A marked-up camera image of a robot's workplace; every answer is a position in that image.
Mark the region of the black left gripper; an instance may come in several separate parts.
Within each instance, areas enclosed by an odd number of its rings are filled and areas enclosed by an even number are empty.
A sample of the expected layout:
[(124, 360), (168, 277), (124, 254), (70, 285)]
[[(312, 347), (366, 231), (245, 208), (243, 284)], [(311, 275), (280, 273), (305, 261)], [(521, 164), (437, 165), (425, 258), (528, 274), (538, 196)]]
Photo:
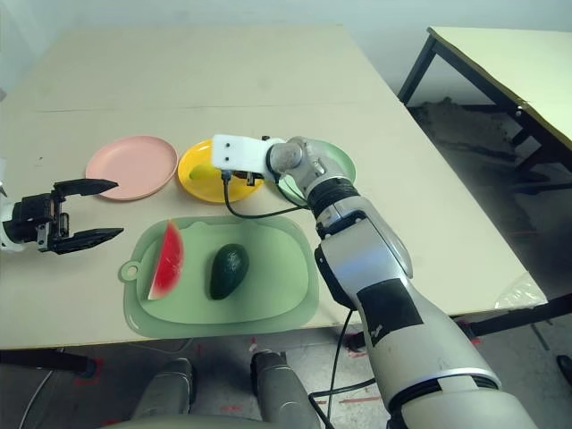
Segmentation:
[(14, 205), (13, 228), (17, 243), (36, 242), (40, 252), (57, 255), (86, 250), (112, 240), (123, 228), (101, 228), (76, 232), (69, 237), (69, 215), (62, 203), (71, 195), (99, 195), (118, 187), (115, 181), (77, 179), (59, 181), (50, 193), (25, 197)]

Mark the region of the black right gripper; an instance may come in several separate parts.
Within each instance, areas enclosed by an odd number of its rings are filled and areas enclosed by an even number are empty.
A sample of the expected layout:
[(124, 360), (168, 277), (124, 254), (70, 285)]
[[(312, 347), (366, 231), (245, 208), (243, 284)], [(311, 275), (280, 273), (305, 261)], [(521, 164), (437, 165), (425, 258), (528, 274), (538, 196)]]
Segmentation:
[(257, 172), (233, 171), (231, 173), (231, 184), (234, 186), (256, 187), (264, 179), (264, 175)]

